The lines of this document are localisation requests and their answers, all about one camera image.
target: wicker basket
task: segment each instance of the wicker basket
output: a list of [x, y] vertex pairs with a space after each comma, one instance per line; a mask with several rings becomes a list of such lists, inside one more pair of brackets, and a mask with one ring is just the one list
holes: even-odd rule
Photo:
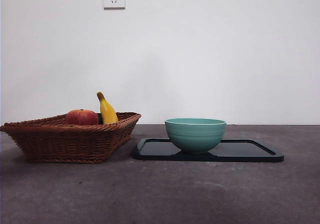
[[37, 120], [5, 123], [7, 133], [32, 162], [102, 163], [127, 142], [141, 117], [116, 113], [119, 121], [106, 125], [65, 125], [67, 114]]

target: apple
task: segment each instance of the apple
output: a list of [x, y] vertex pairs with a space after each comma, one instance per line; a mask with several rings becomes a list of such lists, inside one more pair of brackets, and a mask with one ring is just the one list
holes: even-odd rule
[[67, 113], [64, 124], [98, 125], [99, 117], [91, 110], [75, 109]]

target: teal ceramic bowl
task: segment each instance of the teal ceramic bowl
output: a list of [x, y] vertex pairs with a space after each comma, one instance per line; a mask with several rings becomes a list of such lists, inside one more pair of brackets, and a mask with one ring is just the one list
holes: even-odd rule
[[206, 153], [224, 136], [226, 122], [216, 119], [175, 118], [165, 122], [171, 142], [186, 153]]

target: yellow banana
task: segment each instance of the yellow banana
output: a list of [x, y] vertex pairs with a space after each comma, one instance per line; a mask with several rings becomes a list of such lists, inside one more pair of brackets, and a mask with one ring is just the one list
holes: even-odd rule
[[98, 92], [96, 95], [100, 101], [100, 112], [103, 124], [117, 122], [117, 114], [112, 106], [106, 101], [104, 95], [101, 92]]

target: tray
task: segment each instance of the tray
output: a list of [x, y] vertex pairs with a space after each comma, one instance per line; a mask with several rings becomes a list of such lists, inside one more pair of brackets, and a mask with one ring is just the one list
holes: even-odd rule
[[247, 139], [222, 139], [204, 154], [188, 154], [170, 142], [170, 139], [144, 138], [133, 150], [139, 160], [203, 161], [203, 162], [282, 162], [284, 155], [265, 144]]

